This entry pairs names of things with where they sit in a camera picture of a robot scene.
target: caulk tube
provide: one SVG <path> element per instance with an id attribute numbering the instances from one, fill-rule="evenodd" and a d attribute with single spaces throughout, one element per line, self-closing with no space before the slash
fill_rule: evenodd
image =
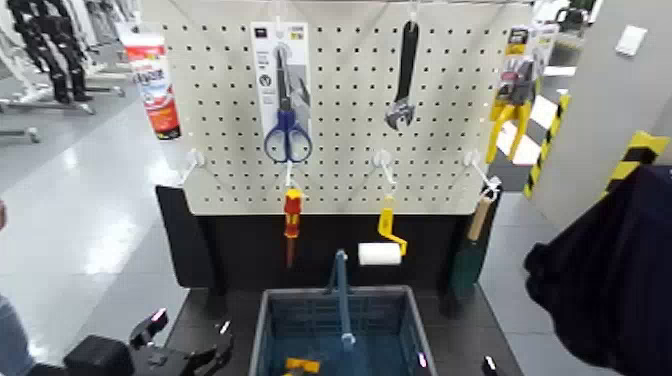
<path id="1" fill-rule="evenodd" d="M 120 33 L 119 37 L 126 48 L 133 80 L 140 90 L 154 133 L 160 140 L 179 138 L 182 132 L 164 37 L 153 32 L 131 31 Z"/>

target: yellow black hazard tape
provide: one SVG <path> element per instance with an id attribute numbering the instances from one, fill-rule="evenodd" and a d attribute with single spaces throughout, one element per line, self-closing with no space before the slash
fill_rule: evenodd
<path id="1" fill-rule="evenodd" d="M 569 105 L 569 98 L 570 96 L 567 94 L 560 96 L 560 101 L 558 102 L 558 109 L 555 112 L 555 116 L 553 117 L 553 122 L 551 123 L 551 127 L 548 128 L 548 131 L 546 132 L 544 142 L 541 144 L 541 153 L 539 153 L 537 163 L 535 163 L 534 166 L 532 166 L 532 168 L 530 169 L 530 176 L 527 177 L 527 183 L 525 183 L 525 186 L 523 187 L 523 193 L 527 198 L 530 198 L 532 196 L 532 189 L 534 188 L 534 185 L 539 181 L 539 175 L 541 175 L 541 166 L 543 166 L 544 162 L 546 161 L 546 158 L 548 158 L 548 153 L 551 150 L 551 142 L 553 141 L 555 135 L 558 133 L 560 125 L 562 125 L 562 117 L 565 114 L 565 111 L 567 111 L 567 106 Z"/>
<path id="2" fill-rule="evenodd" d="M 644 131 L 635 132 L 625 150 L 625 155 L 611 174 L 607 188 L 602 192 L 606 196 L 639 165 L 651 164 L 665 150 L 669 137 L 654 137 Z"/>

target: reflective floor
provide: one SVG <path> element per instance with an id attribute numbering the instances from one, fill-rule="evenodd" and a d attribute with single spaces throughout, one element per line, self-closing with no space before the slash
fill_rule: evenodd
<path id="1" fill-rule="evenodd" d="M 0 115 L 2 128 L 34 126 L 43 139 L 0 139 L 0 197 L 9 214 L 0 290 L 42 361 L 60 362 L 84 333 L 127 340 L 153 310 L 176 314 L 186 295 L 172 275 L 153 194 L 154 184 L 174 176 L 135 88 L 127 89 L 127 98 L 97 96 L 95 116 Z"/>
<path id="2" fill-rule="evenodd" d="M 0 81 L 0 96 L 12 90 Z M 176 317 L 187 291 L 173 276 L 153 187 L 174 181 L 135 90 L 100 96 L 98 114 L 0 115 L 38 127 L 43 143 L 0 138 L 0 292 L 17 307 L 41 361 L 60 363 L 87 334 L 126 340 L 159 307 Z M 500 173 L 507 181 L 507 175 Z M 481 285 L 525 375 L 607 375 L 573 358 L 524 290 L 522 259 L 554 229 L 520 193 L 506 193 Z M 168 330 L 157 340 L 162 343 Z"/>

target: pegboard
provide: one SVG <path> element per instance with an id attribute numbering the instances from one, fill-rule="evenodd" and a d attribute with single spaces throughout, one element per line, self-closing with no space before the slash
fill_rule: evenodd
<path id="1" fill-rule="evenodd" d="M 274 19 L 269 1 L 145 0 L 146 21 L 166 36 L 188 142 L 207 158 L 185 184 L 198 215 L 278 214 L 286 167 L 263 150 L 250 22 Z M 293 170 L 303 211 L 372 214 L 390 185 L 372 164 L 392 154 L 396 212 L 468 214 L 482 181 L 462 164 L 485 155 L 490 103 L 509 28 L 527 24 L 524 3 L 422 3 L 410 127 L 383 117 L 397 90 L 408 3 L 291 1 L 286 21 L 307 22 L 311 157 Z"/>

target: yellow pliers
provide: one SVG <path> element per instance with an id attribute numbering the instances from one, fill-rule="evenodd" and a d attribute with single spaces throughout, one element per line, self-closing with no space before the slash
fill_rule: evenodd
<path id="1" fill-rule="evenodd" d="M 511 143 L 511 150 L 509 151 L 509 160 L 513 161 L 516 155 L 516 150 L 522 140 L 523 135 L 527 131 L 527 122 L 532 113 L 532 102 L 534 100 L 535 82 L 532 80 L 534 72 L 534 62 L 524 61 L 517 69 L 518 78 L 513 83 L 513 88 L 508 98 L 502 104 L 498 104 L 501 99 L 495 100 L 495 105 L 492 106 L 490 112 L 490 121 L 494 121 L 495 125 L 490 133 L 490 142 L 488 144 L 488 154 L 486 155 L 486 163 L 492 163 L 497 155 L 497 138 L 499 132 L 502 130 L 504 123 L 509 120 L 518 121 L 518 131 Z"/>

